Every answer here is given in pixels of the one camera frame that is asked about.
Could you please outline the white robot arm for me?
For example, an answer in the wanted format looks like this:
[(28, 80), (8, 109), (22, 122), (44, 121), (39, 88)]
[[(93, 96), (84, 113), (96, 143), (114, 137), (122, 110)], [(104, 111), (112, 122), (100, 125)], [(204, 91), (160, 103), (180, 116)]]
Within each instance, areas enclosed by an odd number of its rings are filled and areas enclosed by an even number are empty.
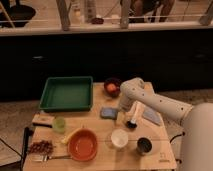
[(124, 81), (120, 85), (119, 109), (129, 112), (139, 101), (166, 115), (184, 131), (179, 171), (213, 171), (213, 103), (191, 105), (147, 92), (144, 87), (145, 82), (139, 77)]

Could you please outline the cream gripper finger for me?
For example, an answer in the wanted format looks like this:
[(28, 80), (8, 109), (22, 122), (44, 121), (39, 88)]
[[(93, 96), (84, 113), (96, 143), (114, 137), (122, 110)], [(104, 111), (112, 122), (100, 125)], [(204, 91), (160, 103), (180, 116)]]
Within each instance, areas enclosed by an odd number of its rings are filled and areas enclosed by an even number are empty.
[(125, 113), (124, 112), (119, 112), (117, 114), (117, 119), (116, 119), (116, 123), (117, 124), (122, 124), (125, 120)]

